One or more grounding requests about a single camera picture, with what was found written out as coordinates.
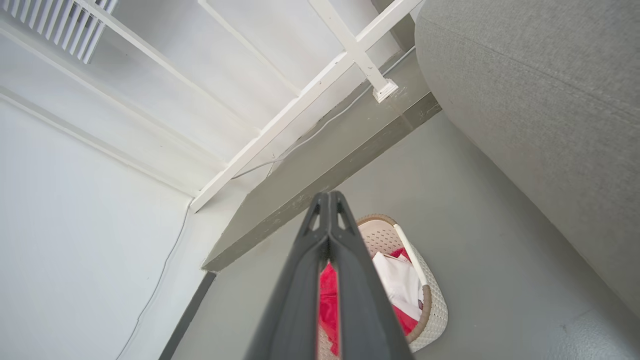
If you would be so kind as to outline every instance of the red cloth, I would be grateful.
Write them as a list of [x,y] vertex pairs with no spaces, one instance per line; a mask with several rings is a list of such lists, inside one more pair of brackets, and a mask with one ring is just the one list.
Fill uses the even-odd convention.
[[409,262],[411,262],[411,258],[409,258],[409,254],[407,254],[406,249],[404,247],[401,247],[400,249],[397,249],[396,251],[389,254],[389,256],[393,256],[394,258],[399,258],[400,255],[404,255],[406,259],[409,260]]
[[[397,258],[400,254],[404,254],[409,258],[404,248],[391,253],[391,256]],[[393,306],[396,317],[400,323],[404,335],[409,334],[418,324],[418,321],[410,318],[400,309]],[[318,321],[320,326],[326,332],[331,341],[331,352],[338,355],[338,278],[335,270],[328,264],[320,274],[320,305],[318,307]]]

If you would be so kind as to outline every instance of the white wicker basket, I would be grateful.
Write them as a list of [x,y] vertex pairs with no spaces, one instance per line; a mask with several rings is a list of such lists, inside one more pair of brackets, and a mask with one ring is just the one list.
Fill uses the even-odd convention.
[[[400,225],[386,215],[371,214],[361,218],[358,220],[358,230],[360,230],[371,257],[378,251],[383,254],[391,254],[401,247],[406,249],[424,291],[422,315],[418,325],[406,338],[412,352],[429,345],[439,338],[447,327],[448,312],[442,292],[427,263],[406,238]],[[331,343],[322,328],[318,327],[318,331],[318,359],[337,359],[330,351]]]

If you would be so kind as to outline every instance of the white wall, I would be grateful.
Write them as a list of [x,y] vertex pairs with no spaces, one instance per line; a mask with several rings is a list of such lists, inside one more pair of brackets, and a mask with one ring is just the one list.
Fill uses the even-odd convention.
[[189,200],[0,102],[0,358],[115,359]]

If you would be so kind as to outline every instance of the gray fabric upholstery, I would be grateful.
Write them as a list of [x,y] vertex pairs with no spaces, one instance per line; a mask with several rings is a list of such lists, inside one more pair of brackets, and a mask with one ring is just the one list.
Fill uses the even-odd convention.
[[429,0],[416,23],[447,116],[640,316],[637,0]]

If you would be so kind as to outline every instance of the air vent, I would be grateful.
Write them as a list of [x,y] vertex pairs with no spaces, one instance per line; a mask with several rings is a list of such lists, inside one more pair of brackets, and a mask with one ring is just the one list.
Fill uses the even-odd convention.
[[[118,0],[95,0],[112,13]],[[4,0],[4,10],[48,41],[89,63],[104,31],[104,23],[73,0]]]

